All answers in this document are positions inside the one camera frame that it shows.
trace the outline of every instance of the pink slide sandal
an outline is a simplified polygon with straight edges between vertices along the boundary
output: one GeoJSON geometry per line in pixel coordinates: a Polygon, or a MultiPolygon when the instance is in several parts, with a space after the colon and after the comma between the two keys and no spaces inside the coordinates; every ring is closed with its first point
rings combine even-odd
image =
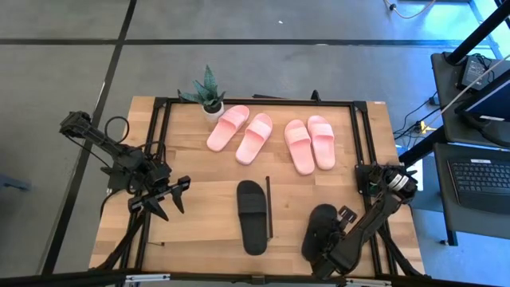
{"type": "Polygon", "coordinates": [[[249,109],[243,105],[229,108],[220,118],[218,124],[207,139],[207,147],[211,151],[222,150],[232,139],[233,135],[246,122],[249,117],[249,109]]]}
{"type": "Polygon", "coordinates": [[[271,118],[264,113],[256,115],[246,128],[245,137],[236,151],[237,161],[242,164],[252,163],[272,131],[271,118]]]}
{"type": "Polygon", "coordinates": [[[313,162],[310,136],[301,120],[291,120],[285,127],[285,143],[290,150],[296,170],[301,175],[309,175],[316,168],[313,162]]]}
{"type": "Polygon", "coordinates": [[[335,166],[335,134],[332,126],[322,116],[310,116],[307,126],[312,136],[317,166],[322,170],[332,169],[335,166]]]}

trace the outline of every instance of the black slide sandal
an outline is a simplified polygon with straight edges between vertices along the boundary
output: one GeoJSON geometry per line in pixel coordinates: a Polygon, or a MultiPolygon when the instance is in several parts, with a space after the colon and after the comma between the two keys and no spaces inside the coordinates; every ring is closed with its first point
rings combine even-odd
{"type": "Polygon", "coordinates": [[[251,180],[237,185],[237,212],[246,253],[261,255],[268,246],[267,204],[262,187],[251,180]]]}
{"type": "Polygon", "coordinates": [[[336,208],[331,204],[320,204],[310,213],[301,246],[301,254],[307,261],[313,262],[320,256],[321,248],[334,228],[336,217],[336,208]]]}

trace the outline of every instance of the wooden tabletop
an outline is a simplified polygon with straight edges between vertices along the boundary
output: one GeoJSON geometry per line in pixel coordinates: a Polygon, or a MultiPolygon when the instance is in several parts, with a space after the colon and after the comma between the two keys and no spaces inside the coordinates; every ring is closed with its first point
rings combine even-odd
{"type": "MultiPolygon", "coordinates": [[[[135,96],[127,119],[131,131],[124,141],[130,145],[144,144],[151,119],[154,97],[135,96]]],[[[378,162],[397,163],[390,119],[383,102],[369,102],[368,111],[378,162]]],[[[143,270],[155,272],[232,273],[309,275],[311,268],[300,248],[312,209],[330,203],[337,209],[348,206],[361,218],[363,200],[357,192],[354,166],[355,145],[348,108],[250,105],[251,119],[259,112],[271,116],[273,133],[249,166],[239,164],[235,151],[244,135],[244,127],[221,152],[210,151],[206,140],[214,124],[205,121],[197,104],[173,104],[167,130],[167,162],[172,168],[171,182],[189,175],[190,189],[182,197],[185,214],[173,202],[161,202],[169,222],[151,217],[149,244],[143,270]],[[284,127],[294,119],[303,120],[321,115],[335,133],[336,165],[330,171],[316,170],[299,175],[284,141],[284,127]],[[258,182],[265,190],[265,176],[271,179],[274,238],[260,256],[248,255],[241,241],[237,215],[236,186],[245,179],[258,182]]],[[[158,138],[163,111],[159,113],[155,139],[158,138]]],[[[358,114],[363,155],[368,160],[361,114],[358,114]]],[[[126,232],[129,195],[120,192],[107,202],[100,221],[90,266],[99,265],[113,251],[126,232]]],[[[414,231],[410,208],[402,206],[390,219],[392,238],[414,268],[423,272],[422,257],[414,231]]],[[[138,240],[133,244],[130,266],[138,240]]],[[[379,239],[383,270],[387,270],[384,245],[379,239]]],[[[374,276],[370,247],[363,246],[362,258],[353,276],[374,276]]]]}

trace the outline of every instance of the floor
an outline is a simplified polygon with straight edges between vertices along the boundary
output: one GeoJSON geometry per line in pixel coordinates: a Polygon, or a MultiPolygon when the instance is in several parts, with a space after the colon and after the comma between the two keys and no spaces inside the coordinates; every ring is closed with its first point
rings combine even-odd
{"type": "MultiPolygon", "coordinates": [[[[485,18],[496,8],[489,0],[475,3],[485,18]]],[[[472,7],[465,3],[437,3],[420,17],[402,20],[388,13],[383,1],[371,0],[144,0],[136,3],[127,39],[351,41],[341,45],[192,45],[188,41],[117,46],[116,51],[114,45],[85,45],[90,44],[87,39],[122,37],[128,6],[128,0],[0,2],[0,122],[4,123],[0,127],[0,173],[33,185],[30,192],[10,188],[0,192],[4,230],[0,234],[0,277],[39,272],[79,152],[58,133],[59,123],[69,111],[92,114],[95,108],[101,109],[101,104],[96,106],[99,95],[106,96],[100,120],[103,127],[111,116],[127,115],[133,96],[176,96],[177,88],[192,90],[191,81],[200,78],[208,64],[226,96],[258,93],[304,99],[318,89],[324,99],[384,100],[397,129],[405,114],[435,92],[430,54],[452,50],[478,25],[472,7]],[[83,45],[50,45],[51,41],[7,45],[2,41],[9,38],[85,41],[83,45]],[[382,41],[361,45],[363,41],[356,40],[382,41]],[[417,41],[395,45],[393,40],[417,41]],[[114,60],[120,56],[116,67],[110,65],[112,56],[114,60]]],[[[420,2],[398,2],[405,14],[422,7],[420,2]]],[[[506,55],[510,50],[508,27],[499,27],[493,38],[506,55]]],[[[494,57],[487,45],[473,52],[494,57]]],[[[424,107],[409,120],[432,110],[424,107]]],[[[119,125],[113,124],[111,130],[112,137],[120,136],[119,125]]],[[[107,182],[99,167],[94,158],[88,161],[57,272],[88,267],[107,182]]],[[[438,245],[445,238],[441,217],[430,211],[414,212],[428,274],[510,285],[506,272],[510,241],[459,234],[459,247],[438,245]]]]}

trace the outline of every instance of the keyboard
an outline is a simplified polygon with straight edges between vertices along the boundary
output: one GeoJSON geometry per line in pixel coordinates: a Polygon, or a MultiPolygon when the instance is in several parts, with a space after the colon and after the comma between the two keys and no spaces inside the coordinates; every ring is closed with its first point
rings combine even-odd
{"type": "Polygon", "coordinates": [[[451,159],[448,167],[461,206],[510,214],[510,162],[451,159]]]}

